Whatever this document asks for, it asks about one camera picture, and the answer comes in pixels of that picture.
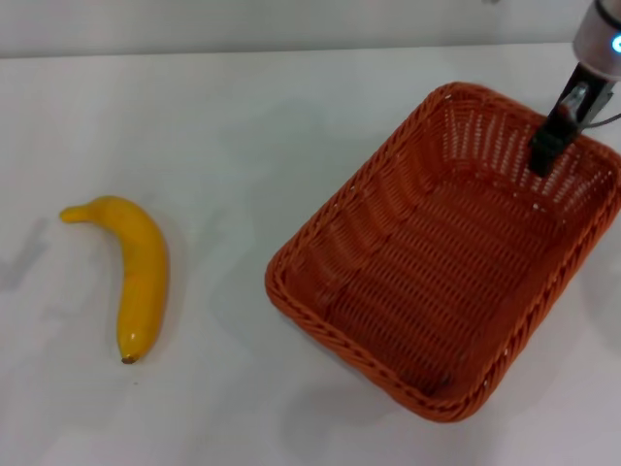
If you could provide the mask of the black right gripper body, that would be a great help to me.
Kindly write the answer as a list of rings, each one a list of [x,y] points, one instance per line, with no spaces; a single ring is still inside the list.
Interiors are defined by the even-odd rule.
[[[597,128],[617,120],[617,116],[595,122],[613,96],[616,81],[602,78],[577,64],[546,122],[574,127],[574,137],[584,129]]]

